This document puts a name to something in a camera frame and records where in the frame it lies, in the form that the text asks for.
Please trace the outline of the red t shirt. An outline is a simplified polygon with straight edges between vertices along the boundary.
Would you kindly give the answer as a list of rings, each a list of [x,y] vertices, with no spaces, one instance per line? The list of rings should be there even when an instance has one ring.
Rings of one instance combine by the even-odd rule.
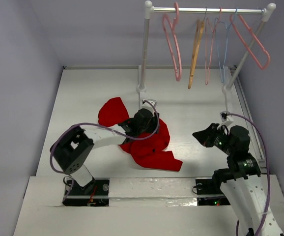
[[[120,97],[109,99],[98,113],[98,123],[111,127],[129,118],[128,111]],[[175,159],[172,151],[166,151],[170,142],[170,134],[166,123],[160,120],[158,133],[152,137],[120,145],[130,154],[133,160],[143,168],[165,171],[180,171],[183,162]]]

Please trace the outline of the blue wire hanger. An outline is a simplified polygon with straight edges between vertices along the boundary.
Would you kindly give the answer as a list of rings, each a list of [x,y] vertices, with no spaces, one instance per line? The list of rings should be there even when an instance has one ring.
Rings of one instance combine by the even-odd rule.
[[[226,80],[225,79],[225,76],[226,76],[225,66],[226,66],[226,61],[227,61],[228,39],[229,39],[229,33],[232,29],[233,23],[227,24],[226,22],[221,21],[220,18],[221,18],[221,16],[216,17],[214,19],[214,26],[217,27],[219,24],[223,24],[224,30],[226,31],[223,57],[221,57],[221,54],[220,54],[220,43],[219,43],[219,40],[218,40],[218,37],[217,37],[217,35],[218,35],[217,30],[215,30],[215,44],[216,44],[216,52],[217,52],[217,60],[218,60],[220,78],[221,78],[221,82],[224,84],[225,80]]]

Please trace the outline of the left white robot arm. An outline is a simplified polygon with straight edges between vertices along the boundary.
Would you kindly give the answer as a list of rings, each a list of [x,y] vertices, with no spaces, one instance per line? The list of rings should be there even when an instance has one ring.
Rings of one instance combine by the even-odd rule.
[[[121,123],[106,127],[96,123],[79,123],[66,130],[50,148],[52,169],[70,177],[70,188],[90,194],[95,178],[84,165],[94,149],[143,141],[158,132],[159,113],[142,108]]]

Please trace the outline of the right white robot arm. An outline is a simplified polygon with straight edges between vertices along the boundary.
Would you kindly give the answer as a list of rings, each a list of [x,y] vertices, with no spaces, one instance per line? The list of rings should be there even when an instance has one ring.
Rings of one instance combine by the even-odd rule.
[[[227,168],[214,171],[211,187],[229,201],[237,216],[236,232],[245,236],[282,236],[269,206],[271,188],[264,190],[260,167],[249,152],[248,130],[239,125],[228,129],[212,123],[192,135],[202,146],[216,147],[227,155]]]

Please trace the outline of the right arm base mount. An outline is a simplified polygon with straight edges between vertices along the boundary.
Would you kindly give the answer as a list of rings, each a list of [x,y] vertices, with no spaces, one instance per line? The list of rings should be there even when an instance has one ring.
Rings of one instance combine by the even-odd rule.
[[[209,178],[196,179],[192,193],[196,195],[198,206],[229,206],[230,203],[220,189]]]

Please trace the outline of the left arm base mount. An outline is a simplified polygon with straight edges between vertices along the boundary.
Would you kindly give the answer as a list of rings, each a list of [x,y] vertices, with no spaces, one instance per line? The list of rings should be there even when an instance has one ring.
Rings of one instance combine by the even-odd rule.
[[[67,207],[108,207],[109,179],[94,179],[85,187],[75,180],[64,177],[65,185],[62,204]]]

